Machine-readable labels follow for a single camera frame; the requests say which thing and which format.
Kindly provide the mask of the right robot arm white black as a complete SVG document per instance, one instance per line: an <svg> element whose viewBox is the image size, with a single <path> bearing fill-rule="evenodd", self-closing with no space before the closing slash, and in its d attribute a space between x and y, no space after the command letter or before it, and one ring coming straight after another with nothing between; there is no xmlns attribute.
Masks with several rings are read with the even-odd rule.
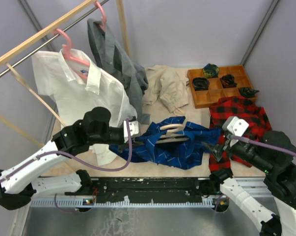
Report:
<svg viewBox="0 0 296 236"><path fill-rule="evenodd" d="M296 147L283 132L269 131L261 142L227 133L223 144L204 146L216 159L223 152L235 155L265 173L264 184L274 197L278 214L245 191L230 171L210 175L213 193L229 197L252 221L261 236L296 236Z"/></svg>

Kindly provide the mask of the beige hanger front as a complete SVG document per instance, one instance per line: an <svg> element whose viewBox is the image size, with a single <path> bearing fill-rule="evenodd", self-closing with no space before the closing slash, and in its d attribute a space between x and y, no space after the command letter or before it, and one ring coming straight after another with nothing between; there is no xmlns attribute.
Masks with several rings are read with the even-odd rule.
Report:
<svg viewBox="0 0 296 236"><path fill-rule="evenodd" d="M179 134L179 131L183 131L185 126L183 124L168 124L160 127L160 131L166 131L164 135L156 141L156 144L165 144L173 142L184 142L189 138L184 134Z"/></svg>

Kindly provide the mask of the blue plaid shirt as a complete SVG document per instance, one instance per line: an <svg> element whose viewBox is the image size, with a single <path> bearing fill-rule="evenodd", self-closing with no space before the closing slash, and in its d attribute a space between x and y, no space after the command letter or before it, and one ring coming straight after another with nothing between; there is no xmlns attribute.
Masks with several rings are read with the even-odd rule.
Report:
<svg viewBox="0 0 296 236"><path fill-rule="evenodd" d="M145 146L132 147L131 161L134 163L153 162L156 164L176 167L183 170L191 169L202 164L202 156L210 151L202 142L217 144L221 135L218 128L206 128L202 125L187 121L185 116L169 117L159 123L152 122L147 131L141 135L147 137ZM184 134L189 139L184 142L156 144L156 141L166 131L160 131L160 127L168 124L184 124Z"/></svg>

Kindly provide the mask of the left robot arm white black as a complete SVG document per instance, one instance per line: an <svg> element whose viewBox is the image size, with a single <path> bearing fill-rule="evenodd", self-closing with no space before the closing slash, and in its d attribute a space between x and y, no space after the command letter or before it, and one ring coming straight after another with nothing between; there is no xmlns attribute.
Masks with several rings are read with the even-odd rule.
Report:
<svg viewBox="0 0 296 236"><path fill-rule="evenodd" d="M61 129L36 153L18 165L0 170L0 206L7 210L24 207L42 195L65 194L67 196L87 195L93 189L93 182L86 170L58 177L42 177L52 167L70 159L103 171L79 158L94 144L128 145L140 135L140 123L136 118L127 118L122 126L111 127L111 113L103 107L96 107L84 114L83 119Z"/></svg>

